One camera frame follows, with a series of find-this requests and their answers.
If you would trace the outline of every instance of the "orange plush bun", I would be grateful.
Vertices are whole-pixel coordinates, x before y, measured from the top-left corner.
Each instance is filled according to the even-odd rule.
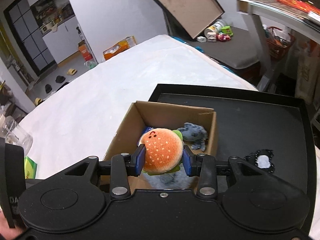
[[[182,157],[183,142],[173,131],[156,128],[145,133],[140,140],[146,146],[143,169],[159,174],[174,168]]]

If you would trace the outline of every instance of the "gray cushion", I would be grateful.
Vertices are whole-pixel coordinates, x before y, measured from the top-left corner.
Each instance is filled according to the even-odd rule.
[[[231,41],[187,41],[191,46],[200,46],[208,56],[234,69],[244,69],[257,63],[257,51],[248,31],[231,27]]]

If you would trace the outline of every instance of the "white patch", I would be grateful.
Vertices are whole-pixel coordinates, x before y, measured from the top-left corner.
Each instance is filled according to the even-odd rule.
[[[271,163],[269,161],[269,157],[266,155],[258,156],[257,164],[258,164],[258,167],[261,169],[268,169],[271,166]]]

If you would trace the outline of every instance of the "black tray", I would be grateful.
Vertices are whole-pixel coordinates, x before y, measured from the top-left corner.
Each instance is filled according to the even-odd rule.
[[[218,160],[274,151],[274,175],[307,193],[309,233],[316,200],[316,153],[302,99],[251,90],[158,84],[149,101],[213,108],[217,112]]]

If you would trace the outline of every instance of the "human hand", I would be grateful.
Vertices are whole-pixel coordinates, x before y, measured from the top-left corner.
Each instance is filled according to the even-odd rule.
[[[7,219],[5,218],[3,212],[0,212],[0,234],[5,240],[13,240],[17,236],[21,235],[24,232],[24,228],[9,228]]]

